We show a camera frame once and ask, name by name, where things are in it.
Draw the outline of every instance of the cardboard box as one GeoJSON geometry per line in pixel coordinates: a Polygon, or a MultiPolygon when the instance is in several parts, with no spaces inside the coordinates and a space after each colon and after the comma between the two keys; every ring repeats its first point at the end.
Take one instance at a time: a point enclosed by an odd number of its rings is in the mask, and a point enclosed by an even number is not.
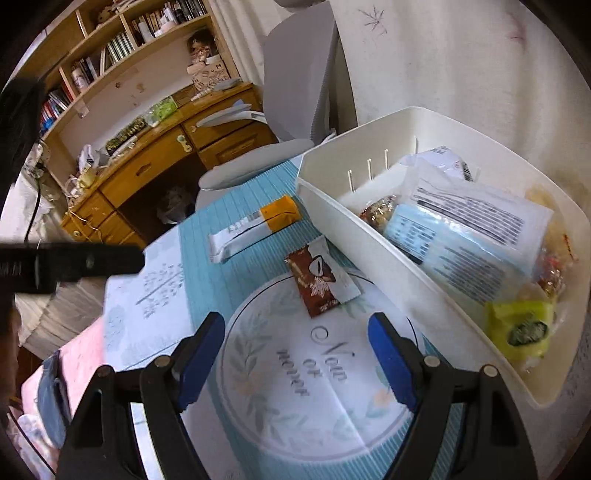
{"type": "Polygon", "coordinates": [[[230,79],[223,60],[212,63],[211,65],[190,65],[187,67],[187,73],[193,79],[193,84],[198,93],[207,88],[213,88],[217,83],[223,80],[230,79]]]}

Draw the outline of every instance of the white storage box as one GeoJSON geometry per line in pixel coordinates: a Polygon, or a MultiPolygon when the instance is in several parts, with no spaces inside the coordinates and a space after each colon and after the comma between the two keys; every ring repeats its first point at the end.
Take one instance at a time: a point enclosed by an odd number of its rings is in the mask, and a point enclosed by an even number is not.
{"type": "Polygon", "coordinates": [[[589,296],[591,227],[583,211],[554,182],[516,153],[462,125],[424,108],[411,107],[355,128],[303,157],[297,193],[314,226],[394,302],[417,321],[423,333],[456,368],[478,370],[494,364],[513,395],[535,407],[558,396],[579,344],[589,296]],[[523,197],[534,184],[552,194],[567,223],[579,257],[569,272],[558,316],[565,323],[531,373],[517,373],[463,310],[432,279],[357,214],[399,185],[406,167],[396,162],[408,153],[446,145],[468,164],[478,183],[523,197]],[[388,150],[386,169],[384,150],[388,150]],[[369,179],[368,158],[374,179],[369,179]],[[350,194],[348,171],[356,189],[350,194]]]}

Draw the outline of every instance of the bottle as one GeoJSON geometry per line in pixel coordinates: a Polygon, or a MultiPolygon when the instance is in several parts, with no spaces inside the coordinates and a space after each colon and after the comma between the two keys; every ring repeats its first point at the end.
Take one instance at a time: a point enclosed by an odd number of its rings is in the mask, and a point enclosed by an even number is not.
{"type": "Polygon", "coordinates": [[[74,85],[76,85],[80,92],[88,88],[88,82],[82,73],[82,69],[78,68],[72,71],[72,80],[74,80],[74,85]]]}

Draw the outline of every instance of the figurine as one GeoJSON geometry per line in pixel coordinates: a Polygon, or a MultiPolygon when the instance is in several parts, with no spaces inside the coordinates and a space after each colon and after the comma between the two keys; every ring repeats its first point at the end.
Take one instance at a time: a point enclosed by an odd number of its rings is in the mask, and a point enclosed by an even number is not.
{"type": "Polygon", "coordinates": [[[205,65],[205,59],[217,54],[212,34],[207,29],[198,30],[187,42],[191,53],[191,63],[205,65]]]}

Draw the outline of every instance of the screw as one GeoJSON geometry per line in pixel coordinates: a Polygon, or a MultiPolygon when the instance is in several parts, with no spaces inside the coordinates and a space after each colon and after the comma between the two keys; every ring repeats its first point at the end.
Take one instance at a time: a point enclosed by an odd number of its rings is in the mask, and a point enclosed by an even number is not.
{"type": "Polygon", "coordinates": [[[499,371],[496,369],[496,367],[493,367],[492,365],[485,365],[483,372],[487,377],[491,378],[496,377],[499,374],[499,371]]]}
{"type": "Polygon", "coordinates": [[[101,367],[99,367],[99,368],[96,370],[96,374],[97,374],[99,377],[101,377],[101,378],[104,378],[104,377],[106,377],[107,375],[109,375],[109,374],[110,374],[112,371],[113,371],[113,368],[112,368],[112,367],[110,367],[109,365],[102,365],[101,367]]]}
{"type": "Polygon", "coordinates": [[[156,360],[154,360],[154,364],[158,368],[167,367],[169,363],[170,363],[170,357],[168,355],[160,355],[160,356],[156,357],[156,360]]]}
{"type": "Polygon", "coordinates": [[[424,359],[424,362],[425,365],[431,368],[439,367],[439,365],[441,365],[441,361],[436,356],[432,355],[427,355],[424,359]]]}

